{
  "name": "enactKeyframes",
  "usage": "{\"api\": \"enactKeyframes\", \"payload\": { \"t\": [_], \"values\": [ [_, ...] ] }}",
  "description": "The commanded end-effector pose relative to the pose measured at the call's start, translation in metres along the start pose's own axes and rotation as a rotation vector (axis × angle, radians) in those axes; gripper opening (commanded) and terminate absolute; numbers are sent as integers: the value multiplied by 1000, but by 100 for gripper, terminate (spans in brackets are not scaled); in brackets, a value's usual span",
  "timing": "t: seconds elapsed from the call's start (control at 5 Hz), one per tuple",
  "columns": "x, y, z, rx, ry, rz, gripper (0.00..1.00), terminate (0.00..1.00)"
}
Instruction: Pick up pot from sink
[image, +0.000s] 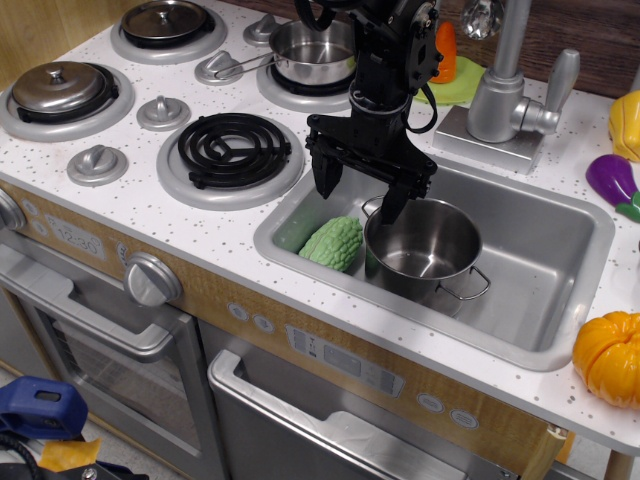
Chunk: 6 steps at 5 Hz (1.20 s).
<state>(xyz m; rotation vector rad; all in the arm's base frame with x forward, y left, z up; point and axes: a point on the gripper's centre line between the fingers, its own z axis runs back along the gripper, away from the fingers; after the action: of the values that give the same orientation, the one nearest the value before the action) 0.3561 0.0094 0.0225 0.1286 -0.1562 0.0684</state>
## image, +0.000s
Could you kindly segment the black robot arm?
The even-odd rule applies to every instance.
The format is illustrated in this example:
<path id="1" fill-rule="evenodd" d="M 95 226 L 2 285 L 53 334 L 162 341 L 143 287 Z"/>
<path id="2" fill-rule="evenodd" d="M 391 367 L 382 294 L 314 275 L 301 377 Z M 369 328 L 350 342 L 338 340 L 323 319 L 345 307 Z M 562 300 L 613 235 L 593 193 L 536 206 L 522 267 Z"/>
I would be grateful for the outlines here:
<path id="1" fill-rule="evenodd" d="M 295 4 L 300 20 L 323 32 L 340 12 L 351 20 L 355 77 L 349 87 L 347 117 L 311 115 L 307 147 L 318 193 L 328 198 L 349 167 L 389 187 L 381 222 L 393 224 L 410 200 L 426 195 L 436 163 L 414 146 L 409 133 L 426 133 L 436 123 L 409 124 L 417 92 L 434 98 L 428 82 L 438 73 L 442 55 L 436 48 L 438 10 L 433 1 L 323 1 Z"/>

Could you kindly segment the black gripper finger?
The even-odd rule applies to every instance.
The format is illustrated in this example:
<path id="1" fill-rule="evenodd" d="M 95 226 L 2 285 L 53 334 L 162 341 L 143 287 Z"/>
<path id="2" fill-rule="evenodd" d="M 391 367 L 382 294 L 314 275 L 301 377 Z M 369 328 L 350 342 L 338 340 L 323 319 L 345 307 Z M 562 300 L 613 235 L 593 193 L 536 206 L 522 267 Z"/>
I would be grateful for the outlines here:
<path id="1" fill-rule="evenodd" d="M 411 185 L 397 184 L 389 186 L 380 208 L 382 225 L 391 225 L 398 219 L 406 203 L 411 199 L 411 194 Z"/>
<path id="2" fill-rule="evenodd" d="M 317 192 L 323 199 L 328 199 L 341 180 L 342 163 L 335 156 L 315 152 L 312 154 L 312 170 Z"/>

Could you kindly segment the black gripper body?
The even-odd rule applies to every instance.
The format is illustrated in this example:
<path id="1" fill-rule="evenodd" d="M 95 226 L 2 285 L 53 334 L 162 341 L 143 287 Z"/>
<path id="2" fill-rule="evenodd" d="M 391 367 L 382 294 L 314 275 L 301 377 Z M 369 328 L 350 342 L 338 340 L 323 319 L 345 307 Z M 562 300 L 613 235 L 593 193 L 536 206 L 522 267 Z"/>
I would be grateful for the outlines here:
<path id="1" fill-rule="evenodd" d="M 410 106 L 371 111 L 353 106 L 348 117 L 312 114 L 306 147 L 390 185 L 412 186 L 411 199 L 426 196 L 437 165 L 408 138 Z"/>

